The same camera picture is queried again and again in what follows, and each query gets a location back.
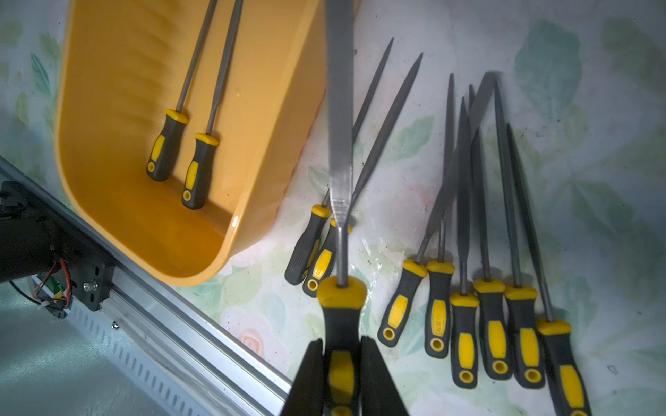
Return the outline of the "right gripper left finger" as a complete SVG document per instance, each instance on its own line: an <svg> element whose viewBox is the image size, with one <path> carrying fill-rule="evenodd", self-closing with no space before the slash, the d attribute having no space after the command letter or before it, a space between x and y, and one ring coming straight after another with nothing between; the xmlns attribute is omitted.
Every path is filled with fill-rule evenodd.
<svg viewBox="0 0 666 416"><path fill-rule="evenodd" d="M322 416L324 412L324 342L312 341L301 361L281 415Z"/></svg>

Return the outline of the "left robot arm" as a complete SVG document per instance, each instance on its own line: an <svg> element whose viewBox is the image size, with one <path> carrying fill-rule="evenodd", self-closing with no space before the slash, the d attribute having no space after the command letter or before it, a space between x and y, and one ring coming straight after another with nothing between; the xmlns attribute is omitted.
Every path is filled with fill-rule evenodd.
<svg viewBox="0 0 666 416"><path fill-rule="evenodd" d="M78 300L100 310L109 297L116 260L91 237L14 180L1 185L1 282L38 276L60 285L52 296L34 289L31 300L64 310Z"/></svg>

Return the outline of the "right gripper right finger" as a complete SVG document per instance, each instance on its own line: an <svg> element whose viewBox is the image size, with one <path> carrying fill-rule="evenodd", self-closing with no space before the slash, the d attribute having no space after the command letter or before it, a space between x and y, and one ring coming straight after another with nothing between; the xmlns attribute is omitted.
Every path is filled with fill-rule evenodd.
<svg viewBox="0 0 666 416"><path fill-rule="evenodd" d="M362 415L409 415L376 341L369 336L361 338L361 402Z"/></svg>

